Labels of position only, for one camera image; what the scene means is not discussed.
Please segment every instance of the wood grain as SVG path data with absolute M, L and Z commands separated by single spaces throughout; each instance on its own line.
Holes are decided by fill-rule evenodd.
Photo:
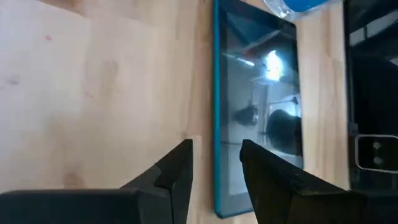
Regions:
M 0 0 L 0 191 L 120 187 L 193 138 L 189 223 L 255 223 L 213 213 L 211 5 Z M 297 28 L 305 166 L 346 187 L 341 20 Z

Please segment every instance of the tablet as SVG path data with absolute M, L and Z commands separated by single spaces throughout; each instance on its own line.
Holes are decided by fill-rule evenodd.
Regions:
M 215 212 L 226 218 L 252 211 L 243 139 L 303 167 L 296 28 L 240 0 L 215 0 L 213 47 Z

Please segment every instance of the blue bottle cap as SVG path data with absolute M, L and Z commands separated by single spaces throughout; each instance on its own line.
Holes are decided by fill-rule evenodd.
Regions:
M 295 12 L 305 12 L 319 6 L 328 0 L 284 0 L 285 4 Z

